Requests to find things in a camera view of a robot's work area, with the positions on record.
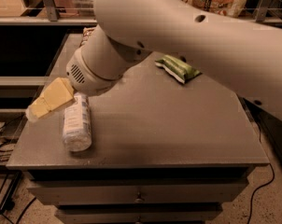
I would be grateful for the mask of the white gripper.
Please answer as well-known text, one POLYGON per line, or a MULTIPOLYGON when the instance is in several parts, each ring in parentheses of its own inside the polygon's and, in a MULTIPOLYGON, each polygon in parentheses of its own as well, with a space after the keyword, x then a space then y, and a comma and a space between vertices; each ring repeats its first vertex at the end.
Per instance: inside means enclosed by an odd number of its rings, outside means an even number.
POLYGON ((88 96, 98 96, 111 90, 129 68, 128 58, 128 49, 109 38, 97 25, 68 62, 68 78, 54 79, 27 107, 26 118, 36 122, 73 104, 75 90, 88 96))

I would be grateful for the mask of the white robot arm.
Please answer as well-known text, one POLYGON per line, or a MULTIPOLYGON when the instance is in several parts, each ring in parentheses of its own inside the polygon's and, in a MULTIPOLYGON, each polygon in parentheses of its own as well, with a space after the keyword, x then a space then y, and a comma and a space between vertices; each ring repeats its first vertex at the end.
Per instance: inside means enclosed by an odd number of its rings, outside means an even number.
POLYGON ((71 105, 77 91, 109 91, 151 52, 192 67, 282 121, 282 29, 204 12, 181 0, 93 0, 97 25, 86 44, 28 106, 37 121, 71 105))

